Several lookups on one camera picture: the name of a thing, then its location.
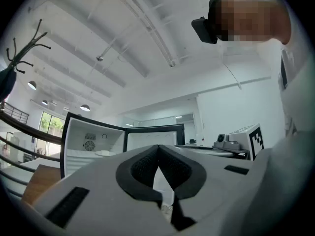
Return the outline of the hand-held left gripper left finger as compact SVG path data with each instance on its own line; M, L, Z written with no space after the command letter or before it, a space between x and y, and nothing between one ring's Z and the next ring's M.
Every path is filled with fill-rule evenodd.
M158 146L108 156L49 188L34 208L67 236L170 236L176 229L161 212L153 189Z

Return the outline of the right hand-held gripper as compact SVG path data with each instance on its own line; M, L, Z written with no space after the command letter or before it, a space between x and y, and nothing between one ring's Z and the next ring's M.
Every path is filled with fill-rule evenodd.
M258 123L229 134L219 134L213 148L188 145L176 145L176 147L219 157L233 157L234 154L246 153L248 160L254 161L257 154L264 149L264 143Z

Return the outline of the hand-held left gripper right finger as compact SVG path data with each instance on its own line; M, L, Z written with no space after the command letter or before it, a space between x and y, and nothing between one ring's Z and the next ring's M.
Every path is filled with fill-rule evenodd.
M158 236L250 236L264 153L247 161L160 145L158 159L175 194L171 231Z

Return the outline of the glass window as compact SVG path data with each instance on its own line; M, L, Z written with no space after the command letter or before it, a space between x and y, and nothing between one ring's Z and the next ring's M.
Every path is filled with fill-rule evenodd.
M64 119L43 112L40 121L39 131L61 138L64 122ZM60 153L61 145L38 139L36 142L36 149L37 152L40 154L43 154L45 156L52 156Z

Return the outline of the black metal railing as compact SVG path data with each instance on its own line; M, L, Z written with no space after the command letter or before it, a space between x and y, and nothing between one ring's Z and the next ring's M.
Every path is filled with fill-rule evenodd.
M0 104L0 183L16 199L28 198L31 179L42 171L49 184L60 179L61 138L28 126L29 114Z

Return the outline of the person's white shirt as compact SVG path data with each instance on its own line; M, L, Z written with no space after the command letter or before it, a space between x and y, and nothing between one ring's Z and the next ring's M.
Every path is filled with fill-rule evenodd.
M306 41L259 43L263 59L279 59L278 86L285 130L272 151L315 161L315 50Z

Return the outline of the dark hanging garment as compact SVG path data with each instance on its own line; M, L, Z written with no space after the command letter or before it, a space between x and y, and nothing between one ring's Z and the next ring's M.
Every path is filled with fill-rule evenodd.
M10 95L16 82L16 77L14 68L6 68L0 71L0 103Z

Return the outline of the black coat rack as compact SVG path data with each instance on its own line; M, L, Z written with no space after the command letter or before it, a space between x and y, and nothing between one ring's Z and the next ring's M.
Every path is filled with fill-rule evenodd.
M14 54L13 54L13 57L12 57L12 58L10 57L10 54L9 54L9 48L6 49L7 58L8 58L8 60L10 61L8 67L5 69L7 73L9 73L9 72L14 72L14 70L16 70L16 71L18 71L18 72L20 72L20 73L25 74L25 71L19 70L19 69L17 68L17 65L20 64L20 63L24 63L24 64L27 64L27 65L29 65L29 66L33 66L33 64L22 60L22 58L23 58L32 48L41 46L41 47L44 47L44 48L47 48L47 49L51 50L51 47L49 47L49 46L47 46L47 45L44 45L44 44L38 43L38 41L39 41L40 39L42 39L43 37L45 37L45 36L47 35L47 32L44 32L42 35L40 35L40 36L37 37L37 34L38 34L38 32L39 32L39 28L40 28L41 23L42 23L42 19L39 20L38 25L37 25L37 28L36 28L36 32L35 32L34 36L32 37L32 39L31 39L31 40L27 43L27 45L26 45L25 47L23 47L19 52L17 52L16 38L13 38Z

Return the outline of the white ceiling light rail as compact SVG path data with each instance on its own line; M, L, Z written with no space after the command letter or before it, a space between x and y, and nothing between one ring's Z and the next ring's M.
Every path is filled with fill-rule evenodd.
M167 39L167 33L153 9L150 9L145 0L120 0L137 18L145 32L155 42L164 59L170 67L175 67L177 55Z

